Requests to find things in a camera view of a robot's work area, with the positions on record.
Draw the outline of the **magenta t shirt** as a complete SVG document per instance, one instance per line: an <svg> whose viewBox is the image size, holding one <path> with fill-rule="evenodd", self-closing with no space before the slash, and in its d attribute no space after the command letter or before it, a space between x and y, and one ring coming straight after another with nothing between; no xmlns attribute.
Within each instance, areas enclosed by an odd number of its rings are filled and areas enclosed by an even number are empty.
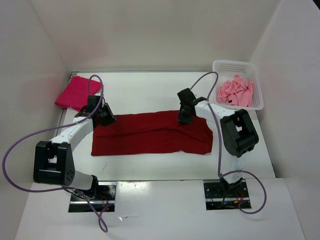
<svg viewBox="0 0 320 240"><path fill-rule="evenodd" d="M97 94L101 87L102 84L98 81L73 76L54 103L63 109L72 108L79 112L87 104L88 96Z"/></svg>

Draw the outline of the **dark red t shirt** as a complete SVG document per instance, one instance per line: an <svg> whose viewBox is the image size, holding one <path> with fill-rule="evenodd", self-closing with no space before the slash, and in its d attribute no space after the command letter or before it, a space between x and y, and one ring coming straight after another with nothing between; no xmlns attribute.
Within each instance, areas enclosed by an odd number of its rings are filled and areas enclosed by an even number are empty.
<svg viewBox="0 0 320 240"><path fill-rule="evenodd" d="M94 129L91 155L211 153L213 132L206 120L194 117L192 123L182 124L178 113L167 110L116 115L116 122Z"/></svg>

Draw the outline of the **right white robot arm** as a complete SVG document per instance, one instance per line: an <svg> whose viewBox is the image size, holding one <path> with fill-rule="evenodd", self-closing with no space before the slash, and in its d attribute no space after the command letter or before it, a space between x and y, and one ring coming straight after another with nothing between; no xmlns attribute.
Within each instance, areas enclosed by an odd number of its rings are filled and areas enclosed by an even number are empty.
<svg viewBox="0 0 320 240"><path fill-rule="evenodd" d="M225 149L229 155L240 158L243 154L254 149L259 142L257 131L252 119L245 109L231 110L210 102L205 97L196 97L190 88L177 93L180 101L178 122L191 124L195 117L205 119L215 124L218 135L218 166L219 191L225 197L232 196L242 183L240 177L237 181L225 179L226 176L238 173L232 170L221 173L222 153Z"/></svg>

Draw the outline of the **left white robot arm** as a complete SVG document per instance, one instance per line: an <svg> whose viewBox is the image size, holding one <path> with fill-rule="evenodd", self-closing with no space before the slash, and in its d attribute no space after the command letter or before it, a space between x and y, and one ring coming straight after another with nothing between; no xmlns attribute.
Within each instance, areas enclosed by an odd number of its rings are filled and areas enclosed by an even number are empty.
<svg viewBox="0 0 320 240"><path fill-rule="evenodd" d="M73 150L96 127L116 122L108 103L90 95L87 105L74 116L71 126L49 141L39 141L35 147L33 180L39 184L78 189L89 200L100 194L98 178L75 169Z"/></svg>

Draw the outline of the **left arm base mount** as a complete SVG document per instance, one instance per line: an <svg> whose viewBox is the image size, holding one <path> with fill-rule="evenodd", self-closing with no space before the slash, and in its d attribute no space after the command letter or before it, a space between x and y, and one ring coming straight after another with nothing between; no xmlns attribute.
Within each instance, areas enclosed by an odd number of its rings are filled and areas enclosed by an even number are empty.
<svg viewBox="0 0 320 240"><path fill-rule="evenodd" d="M89 193L89 190L82 193L88 198L94 209L100 213L104 208L105 212L115 211L115 199L116 199L116 182L100 181L97 193ZM68 212L69 213L88 213L93 210L88 205L87 201L77 192L68 191L71 193Z"/></svg>

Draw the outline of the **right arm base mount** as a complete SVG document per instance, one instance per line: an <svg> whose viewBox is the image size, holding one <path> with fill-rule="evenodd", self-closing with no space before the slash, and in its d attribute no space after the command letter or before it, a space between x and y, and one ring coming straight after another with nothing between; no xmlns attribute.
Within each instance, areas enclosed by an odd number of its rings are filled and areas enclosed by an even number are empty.
<svg viewBox="0 0 320 240"><path fill-rule="evenodd" d="M226 181L206 180L203 182L205 207L207 211L251 209L247 183L241 179L229 185Z"/></svg>

